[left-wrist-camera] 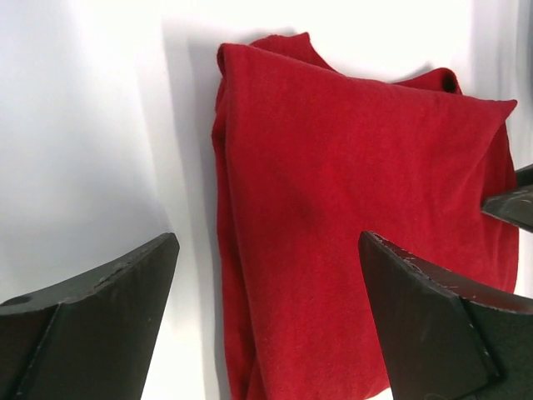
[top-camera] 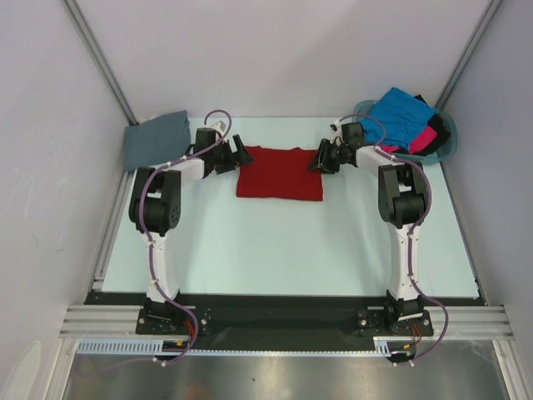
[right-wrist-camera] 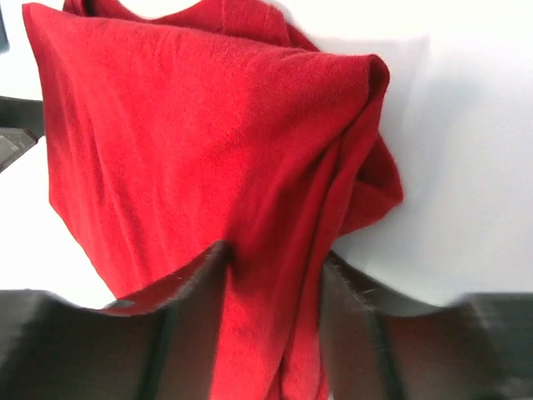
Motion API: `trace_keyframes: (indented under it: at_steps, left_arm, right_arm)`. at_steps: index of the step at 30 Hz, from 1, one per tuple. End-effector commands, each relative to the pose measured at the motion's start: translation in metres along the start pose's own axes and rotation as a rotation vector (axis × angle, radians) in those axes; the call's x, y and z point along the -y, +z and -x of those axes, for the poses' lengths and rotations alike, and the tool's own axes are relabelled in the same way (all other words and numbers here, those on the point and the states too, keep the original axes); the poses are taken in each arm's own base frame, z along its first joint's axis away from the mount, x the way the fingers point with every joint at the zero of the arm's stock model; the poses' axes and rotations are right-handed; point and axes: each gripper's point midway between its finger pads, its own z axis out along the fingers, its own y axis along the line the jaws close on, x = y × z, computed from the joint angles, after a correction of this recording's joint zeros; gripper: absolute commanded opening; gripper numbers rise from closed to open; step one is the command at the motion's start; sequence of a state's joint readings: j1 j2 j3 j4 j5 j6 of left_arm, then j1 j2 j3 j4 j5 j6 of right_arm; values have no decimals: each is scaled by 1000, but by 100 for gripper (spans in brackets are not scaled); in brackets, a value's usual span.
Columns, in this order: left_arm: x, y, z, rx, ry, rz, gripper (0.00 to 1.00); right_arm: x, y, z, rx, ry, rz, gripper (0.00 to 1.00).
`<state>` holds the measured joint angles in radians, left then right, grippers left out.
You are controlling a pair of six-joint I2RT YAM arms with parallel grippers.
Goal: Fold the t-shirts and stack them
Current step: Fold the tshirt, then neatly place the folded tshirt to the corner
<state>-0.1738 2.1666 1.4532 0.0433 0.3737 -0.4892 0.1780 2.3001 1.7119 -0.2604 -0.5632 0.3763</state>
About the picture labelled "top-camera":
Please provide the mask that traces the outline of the red t shirt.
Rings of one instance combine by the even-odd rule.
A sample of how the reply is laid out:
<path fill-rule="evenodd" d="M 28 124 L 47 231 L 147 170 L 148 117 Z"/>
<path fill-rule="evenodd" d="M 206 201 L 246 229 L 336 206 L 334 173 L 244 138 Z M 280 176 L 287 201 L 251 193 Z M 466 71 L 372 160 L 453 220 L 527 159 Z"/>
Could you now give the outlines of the red t shirt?
<path fill-rule="evenodd" d="M 279 198 L 321 202 L 321 174 L 308 171 L 315 151 L 302 148 L 246 147 L 254 161 L 240 167 L 238 198 Z"/>

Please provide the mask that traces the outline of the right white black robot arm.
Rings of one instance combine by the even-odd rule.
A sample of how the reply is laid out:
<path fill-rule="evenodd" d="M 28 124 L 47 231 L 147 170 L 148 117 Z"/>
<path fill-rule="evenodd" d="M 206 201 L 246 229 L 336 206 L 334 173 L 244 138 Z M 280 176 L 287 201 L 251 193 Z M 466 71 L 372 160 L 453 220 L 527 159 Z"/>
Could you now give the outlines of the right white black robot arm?
<path fill-rule="evenodd" d="M 417 263 L 421 224 L 431 207 L 431 186 L 420 165 L 367 142 L 359 122 L 336 121 L 330 128 L 340 137 L 321 140 L 308 170 L 334 174 L 349 164 L 377 179 L 377 208 L 390 233 L 392 270 L 376 325 L 403 334 L 424 315 Z"/>

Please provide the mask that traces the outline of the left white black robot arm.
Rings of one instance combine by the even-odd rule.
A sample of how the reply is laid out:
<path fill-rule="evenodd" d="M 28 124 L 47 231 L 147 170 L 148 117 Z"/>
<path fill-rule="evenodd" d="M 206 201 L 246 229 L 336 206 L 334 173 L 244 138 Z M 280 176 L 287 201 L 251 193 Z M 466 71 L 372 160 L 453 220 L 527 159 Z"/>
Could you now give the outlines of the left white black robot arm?
<path fill-rule="evenodd" d="M 170 236 L 182 215 L 182 189 L 211 173 L 223 174 L 253 162 L 239 135 L 227 140 L 230 127 L 220 121 L 197 129 L 195 142 L 175 161 L 140 167 L 135 176 L 128 216 L 143 235 L 150 282 L 138 314 L 136 333 L 171 335 L 192 316 L 178 307 L 180 293 L 172 266 Z"/>

